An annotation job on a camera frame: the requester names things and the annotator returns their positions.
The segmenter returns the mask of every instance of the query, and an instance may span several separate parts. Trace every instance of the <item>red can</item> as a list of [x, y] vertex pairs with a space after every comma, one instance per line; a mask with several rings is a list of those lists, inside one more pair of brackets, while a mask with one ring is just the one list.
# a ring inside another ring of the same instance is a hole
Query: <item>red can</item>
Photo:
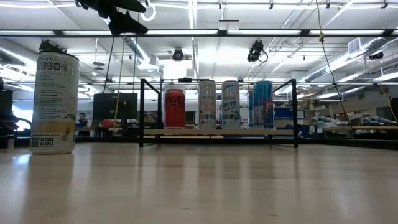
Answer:
[[165, 128], [185, 128], [185, 95], [182, 90], [165, 94]]

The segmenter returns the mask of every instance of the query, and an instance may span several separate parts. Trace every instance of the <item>white can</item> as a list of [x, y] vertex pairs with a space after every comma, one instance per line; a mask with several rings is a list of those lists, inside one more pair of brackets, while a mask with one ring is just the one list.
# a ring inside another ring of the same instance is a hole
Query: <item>white can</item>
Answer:
[[223, 91], [223, 129], [240, 129], [239, 83], [237, 81], [225, 81], [221, 87]]
[[216, 83], [200, 81], [198, 86], [199, 129], [216, 128]]
[[79, 60], [44, 51], [37, 59], [30, 150], [65, 154], [75, 148]]

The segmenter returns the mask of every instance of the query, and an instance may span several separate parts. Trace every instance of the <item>person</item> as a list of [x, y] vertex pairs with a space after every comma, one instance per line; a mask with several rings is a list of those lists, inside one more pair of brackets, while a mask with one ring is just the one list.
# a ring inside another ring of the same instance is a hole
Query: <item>person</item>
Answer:
[[[85, 113], [79, 113], [79, 120], [78, 123], [76, 124], [77, 128], [84, 128], [87, 127], [87, 119], [86, 119], [86, 114]], [[79, 136], [90, 136], [89, 131], [79, 131], [78, 133]]]

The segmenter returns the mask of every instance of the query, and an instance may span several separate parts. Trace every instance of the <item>can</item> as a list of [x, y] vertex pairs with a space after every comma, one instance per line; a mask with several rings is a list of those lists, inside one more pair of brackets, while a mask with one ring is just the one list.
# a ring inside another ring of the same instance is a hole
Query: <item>can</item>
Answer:
[[255, 128], [274, 128], [274, 102], [272, 100], [272, 82], [254, 83], [253, 120]]
[[79, 60], [64, 52], [37, 58], [30, 150], [65, 154], [75, 148]]
[[253, 90], [248, 91], [248, 128], [252, 129], [254, 127], [253, 123]]
[[185, 128], [185, 94], [183, 90], [166, 91], [164, 128]]
[[240, 129], [239, 83], [225, 81], [222, 84], [222, 123], [223, 129]]
[[199, 129], [216, 128], [216, 82], [200, 81], [198, 86]]

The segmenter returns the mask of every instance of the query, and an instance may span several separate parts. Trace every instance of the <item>floor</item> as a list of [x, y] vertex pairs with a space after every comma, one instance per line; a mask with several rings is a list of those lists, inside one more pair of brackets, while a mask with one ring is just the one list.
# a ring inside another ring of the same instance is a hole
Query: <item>floor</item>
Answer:
[[0, 223], [397, 223], [398, 151], [77, 144], [0, 151]]

